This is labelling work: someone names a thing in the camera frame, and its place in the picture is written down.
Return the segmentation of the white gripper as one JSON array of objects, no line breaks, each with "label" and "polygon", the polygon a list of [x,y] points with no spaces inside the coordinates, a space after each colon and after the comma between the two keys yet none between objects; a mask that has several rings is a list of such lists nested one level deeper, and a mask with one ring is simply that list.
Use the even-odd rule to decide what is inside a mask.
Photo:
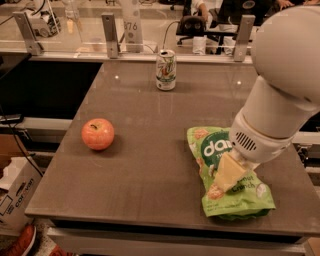
[{"label": "white gripper", "polygon": [[223,192],[230,190],[250,169],[278,157],[291,143],[291,138],[277,139],[259,133],[249,126],[239,112],[229,130],[230,152],[220,159],[214,184]]}]

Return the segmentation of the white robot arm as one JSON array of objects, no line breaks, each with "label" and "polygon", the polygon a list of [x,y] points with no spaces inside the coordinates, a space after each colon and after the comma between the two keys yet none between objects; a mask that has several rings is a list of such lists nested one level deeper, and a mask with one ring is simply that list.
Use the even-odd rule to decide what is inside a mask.
[{"label": "white robot arm", "polygon": [[226,192],[278,157],[320,104],[320,6],[280,11],[258,29],[251,57],[258,77],[229,130],[232,150],[214,185]]}]

